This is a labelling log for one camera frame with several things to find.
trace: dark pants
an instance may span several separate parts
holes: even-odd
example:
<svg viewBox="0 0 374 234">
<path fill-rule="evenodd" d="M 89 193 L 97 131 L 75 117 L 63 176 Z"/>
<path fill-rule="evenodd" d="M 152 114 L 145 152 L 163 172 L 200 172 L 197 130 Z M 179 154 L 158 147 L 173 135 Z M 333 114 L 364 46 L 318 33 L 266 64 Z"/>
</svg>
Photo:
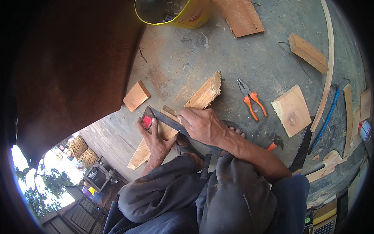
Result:
<svg viewBox="0 0 374 234">
<path fill-rule="evenodd" d="M 264 233 L 278 218 L 276 197 L 253 166 L 231 154 L 220 157 L 208 181 L 183 154 L 119 192 L 118 208 L 134 223 L 196 206 L 200 233 Z"/>
</svg>

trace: concrete floor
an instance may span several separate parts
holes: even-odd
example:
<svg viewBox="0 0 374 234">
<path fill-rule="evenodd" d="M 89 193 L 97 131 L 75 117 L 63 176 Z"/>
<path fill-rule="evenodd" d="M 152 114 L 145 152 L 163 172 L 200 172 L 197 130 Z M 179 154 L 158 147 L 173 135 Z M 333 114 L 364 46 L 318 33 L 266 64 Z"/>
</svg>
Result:
<svg viewBox="0 0 374 234">
<path fill-rule="evenodd" d="M 140 42 L 142 54 L 147 62 L 138 52 L 129 79 L 128 91 L 136 82 L 142 80 L 151 98 L 133 112 L 122 106 L 119 111 L 79 131 L 88 146 L 98 155 L 102 155 L 125 179 L 132 181 L 138 178 L 144 165 L 133 171 L 127 168 L 127 164 L 142 139 L 133 123 L 142 116 L 146 105 L 149 104 L 156 109 L 161 109 L 163 105 L 174 110 L 181 108 L 206 79 L 220 70 L 221 95 L 210 107 L 222 120 L 237 123 L 246 133 L 247 139 L 261 147 L 266 148 L 270 145 L 272 133 L 279 134 L 285 147 L 283 151 L 276 148 L 273 153 L 289 166 L 296 155 L 303 131 L 289 138 L 273 111 L 271 102 L 298 84 L 310 115 L 315 115 L 326 75 L 320 74 L 292 54 L 286 44 L 281 43 L 281 47 L 278 42 L 288 43 L 288 36 L 294 32 L 328 57 L 327 25 L 319 0 L 303 0 L 301 3 L 297 0 L 257 2 L 261 6 L 254 7 L 265 28 L 264 33 L 233 39 L 230 27 L 215 6 L 212 18 L 195 30 L 147 26 Z M 355 111 L 359 106 L 359 95 L 365 90 L 362 58 L 349 25 L 332 3 L 328 3 L 328 7 L 335 37 L 332 82 L 341 88 L 348 82 L 351 84 Z M 259 123 L 248 119 L 248 108 L 242 102 L 243 96 L 236 82 L 238 78 L 258 93 L 268 111 L 269 116 L 262 118 L 261 109 L 257 105 L 254 106 L 262 118 Z M 286 90 L 275 94 L 286 86 Z M 334 94 L 335 89 L 332 88 L 323 118 L 327 116 Z M 322 124 L 321 120 L 312 140 Z M 323 157 L 331 150 L 335 149 L 343 154 L 345 130 L 346 111 L 344 97 L 341 94 L 328 128 L 312 154 L 305 160 L 303 174 L 322 166 Z M 317 154 L 320 158 L 312 161 Z M 175 155 L 171 153 L 168 160 Z M 212 157 L 210 170 L 215 168 L 216 162 L 217 157 Z M 356 170 L 356 164 L 345 167 L 344 171 L 349 173 L 350 169 Z M 331 180 L 327 186 L 338 189 L 338 185 L 347 178 L 345 172 L 339 178 Z M 319 191 L 320 186 L 317 184 L 312 186 Z M 313 201 L 318 194 L 314 193 Z"/>
</svg>

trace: man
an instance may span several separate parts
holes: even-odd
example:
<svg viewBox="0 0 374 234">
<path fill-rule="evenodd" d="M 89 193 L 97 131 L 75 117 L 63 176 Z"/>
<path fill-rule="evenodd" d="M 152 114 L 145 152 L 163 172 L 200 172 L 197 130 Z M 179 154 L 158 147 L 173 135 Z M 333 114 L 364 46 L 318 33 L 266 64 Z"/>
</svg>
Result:
<svg viewBox="0 0 374 234">
<path fill-rule="evenodd" d="M 181 138 L 162 140 L 155 119 L 150 134 L 139 118 L 151 156 L 142 177 L 119 192 L 104 233 L 303 232 L 305 176 L 292 177 L 281 160 L 247 141 L 239 129 L 228 128 L 212 109 L 185 107 L 176 113 L 191 138 L 224 150 L 216 170 L 201 179 L 203 160 L 197 152 Z M 181 145 L 181 155 L 161 165 L 174 143 Z"/>
</svg>

